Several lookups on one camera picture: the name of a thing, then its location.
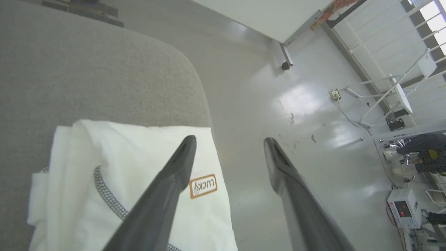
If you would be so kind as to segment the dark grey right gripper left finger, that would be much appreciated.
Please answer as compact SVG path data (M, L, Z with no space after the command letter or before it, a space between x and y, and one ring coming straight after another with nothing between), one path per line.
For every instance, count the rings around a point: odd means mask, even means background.
M186 136L103 248L166 251L180 194L188 187L197 140Z

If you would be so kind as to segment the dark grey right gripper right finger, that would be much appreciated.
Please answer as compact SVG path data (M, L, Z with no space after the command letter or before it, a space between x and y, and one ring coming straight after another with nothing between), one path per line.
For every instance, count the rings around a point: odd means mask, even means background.
M353 251L345 233L325 209L274 138L263 141L269 180L281 198L293 251Z

